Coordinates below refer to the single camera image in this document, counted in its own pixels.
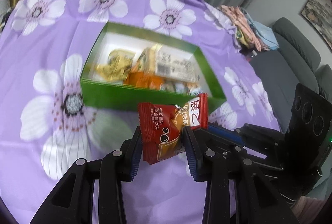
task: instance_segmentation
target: folded clothes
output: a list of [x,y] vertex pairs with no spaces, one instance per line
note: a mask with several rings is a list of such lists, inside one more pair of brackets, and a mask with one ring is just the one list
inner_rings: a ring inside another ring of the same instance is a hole
[[279,44],[277,42],[277,39],[272,31],[271,28],[268,26],[265,26],[257,21],[254,21],[249,13],[244,9],[240,8],[242,13],[247,18],[247,21],[253,30],[253,32],[261,39],[261,41],[268,46],[271,50],[276,50],[279,48]]
[[250,45],[250,48],[255,47],[257,51],[260,52],[262,50],[261,42],[249,26],[248,21],[240,8],[221,5],[219,9],[230,18],[238,29],[241,30],[246,42]]
[[247,42],[246,38],[244,37],[242,30],[241,29],[237,29],[236,30],[236,39],[243,44],[247,49],[250,49],[250,44]]

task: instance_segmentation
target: green box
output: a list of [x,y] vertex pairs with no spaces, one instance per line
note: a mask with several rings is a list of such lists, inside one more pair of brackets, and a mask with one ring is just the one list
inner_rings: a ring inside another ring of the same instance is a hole
[[137,88],[131,85],[120,85],[92,78],[96,58],[102,56],[100,54],[102,54],[101,51],[105,43],[108,41],[111,43],[119,38],[133,40],[133,49],[137,48],[135,45],[138,46],[139,43],[152,42],[154,44],[159,43],[167,45],[192,54],[195,58],[195,62],[199,66],[201,74],[203,74],[200,81],[206,83],[210,91],[208,93],[209,112],[214,111],[226,101],[223,90],[199,47],[143,28],[108,22],[92,47],[81,74],[80,83],[84,103],[86,105],[96,108],[137,111],[137,104],[139,102],[182,106],[188,100],[194,98],[194,96],[191,95]]

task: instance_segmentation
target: blue cloth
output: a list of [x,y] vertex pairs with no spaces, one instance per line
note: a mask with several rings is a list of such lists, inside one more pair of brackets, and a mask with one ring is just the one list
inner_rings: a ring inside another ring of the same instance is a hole
[[250,25],[253,32],[257,35],[257,37],[259,37],[271,50],[278,49],[279,45],[272,29],[257,21],[254,21],[244,8],[241,8],[241,11],[246,16],[248,24]]

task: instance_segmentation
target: snack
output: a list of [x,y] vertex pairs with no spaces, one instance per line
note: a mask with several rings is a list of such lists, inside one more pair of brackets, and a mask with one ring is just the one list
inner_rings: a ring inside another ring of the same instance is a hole
[[160,86],[161,91],[174,92],[174,84],[170,80],[166,80],[164,84]]
[[179,94],[187,94],[188,93],[188,89],[187,89],[187,87],[185,86],[184,83],[175,82],[174,86],[175,86],[175,92],[176,93],[179,93]]
[[202,93],[202,88],[198,84],[187,83],[187,88],[189,95],[197,96],[199,93]]
[[194,67],[190,60],[177,57],[162,49],[156,51],[155,74],[171,80],[196,82]]
[[108,56],[108,64],[99,64],[95,67],[95,70],[109,82],[126,80],[132,68],[134,56],[135,53],[131,51],[115,49]]
[[144,72],[130,72],[124,85],[133,85],[136,87],[150,88],[160,90],[164,85],[165,79],[155,75],[147,75]]
[[181,147],[180,131],[172,122],[175,105],[138,104],[143,140],[143,160],[149,164],[175,156]]
[[191,126],[192,129],[208,127],[208,95],[200,93],[196,98],[188,101],[175,114],[172,120],[178,130],[184,126]]
[[145,48],[139,56],[135,66],[132,68],[133,72],[144,71],[146,74],[155,74],[156,53],[162,47],[160,44],[155,44],[151,48]]
[[143,160],[154,164],[183,152],[180,140],[183,126],[189,125],[193,129],[208,127],[207,94],[199,94],[181,109],[176,105],[139,103],[138,114],[143,140]]

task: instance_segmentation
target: purple tablecloth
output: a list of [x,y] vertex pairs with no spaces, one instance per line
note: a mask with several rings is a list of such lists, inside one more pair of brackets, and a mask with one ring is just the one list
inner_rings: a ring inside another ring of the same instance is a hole
[[[234,27],[203,0],[20,1],[0,38],[0,193],[20,224],[77,158],[118,149],[138,125],[136,113],[86,107],[80,95],[82,66],[106,21],[200,46],[227,97],[212,121],[279,129],[260,79],[235,48]],[[122,186],[129,224],[202,221],[206,184],[193,181],[185,153],[142,161]]]

